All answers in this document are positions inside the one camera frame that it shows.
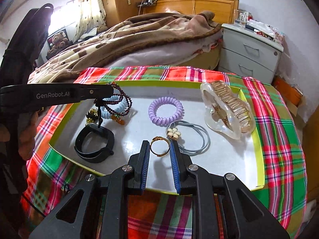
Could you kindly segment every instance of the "gray elastic hair band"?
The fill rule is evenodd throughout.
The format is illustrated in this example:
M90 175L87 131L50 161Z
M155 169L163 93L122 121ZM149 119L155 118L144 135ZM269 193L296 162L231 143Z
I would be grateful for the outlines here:
M203 145L200 149L197 149L197 150L190 150L190 149L186 149L185 147L183 147L182 145L178 144L178 147L179 149L182 151L182 153L184 154L187 154L189 156L195 156L195 155L198 155L198 154L201 154L203 153L203 151L205 151L211 144L211 139L209 137L209 134L207 132L207 130L205 128L203 128L202 126L200 125L197 125L197 124L193 124L193 123L189 123L187 121L184 121L184 120L176 120L176 121L173 121L171 124L169 124L167 127L166 127L166 134L167 134L167 129L169 128L174 128L176 126L186 126L186 127L190 127L192 129L194 129L198 134L200 134L200 136L202 137L203 139ZM203 133L206 134L207 136L207 141L205 140L205 137L203 136Z

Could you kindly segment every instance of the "tray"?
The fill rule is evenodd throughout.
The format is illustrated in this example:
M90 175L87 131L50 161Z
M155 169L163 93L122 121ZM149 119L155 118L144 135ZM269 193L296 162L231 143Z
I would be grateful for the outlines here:
M204 121L205 105L201 98L200 83L182 81L135 80L118 81L120 87L132 99L133 105L125 125L113 120L104 120L102 126L112 130L115 136L114 155L98 164L91 164L81 159L74 150L78 133L85 126L85 114L93 107L93 100L73 104L56 131L49 145L63 157L97 174L107 175L116 168L127 164L132 154L139 153L143 140L151 141L155 136L165 137L165 128L154 125L148 117L151 102L162 96L171 96L180 100L184 107L183 120L199 124L206 128L211 138L211 145L203 154L192 156L192 162L209 173L224 175L234 173L250 189L263 188L265 184L264 161L257 129L250 136L233 140L224 134L209 129ZM239 88L231 87L241 99L246 100ZM163 105L157 116L167 117L175 112L173 105ZM178 126L181 142L185 148L197 149L201 146L201 137L191 128ZM155 142L153 150L167 148L164 141ZM95 151L105 146L102 138L92 136L84 143L84 150ZM156 157L151 153L146 189L162 193L176 194L169 154Z

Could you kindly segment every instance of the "patterned curtain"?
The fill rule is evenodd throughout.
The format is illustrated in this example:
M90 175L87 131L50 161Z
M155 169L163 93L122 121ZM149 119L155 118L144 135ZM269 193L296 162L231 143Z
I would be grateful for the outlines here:
M105 10L102 0L78 0L80 7L80 19L76 25L74 42L86 32L97 26L105 25Z

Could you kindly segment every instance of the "logo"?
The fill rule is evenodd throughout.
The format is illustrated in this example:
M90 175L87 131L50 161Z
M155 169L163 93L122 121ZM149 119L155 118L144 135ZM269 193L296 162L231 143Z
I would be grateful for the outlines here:
M56 98L56 97L70 97L70 92L48 92L48 93L43 93L37 94L37 99L45 99L45 98Z

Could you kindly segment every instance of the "brown blanket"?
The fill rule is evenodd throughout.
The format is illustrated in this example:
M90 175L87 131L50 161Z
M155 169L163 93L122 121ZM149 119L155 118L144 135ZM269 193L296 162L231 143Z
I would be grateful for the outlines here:
M151 13L131 17L56 55L30 75L29 83L74 80L88 67L103 67L141 49L205 38L221 29L213 17L210 11L198 15Z

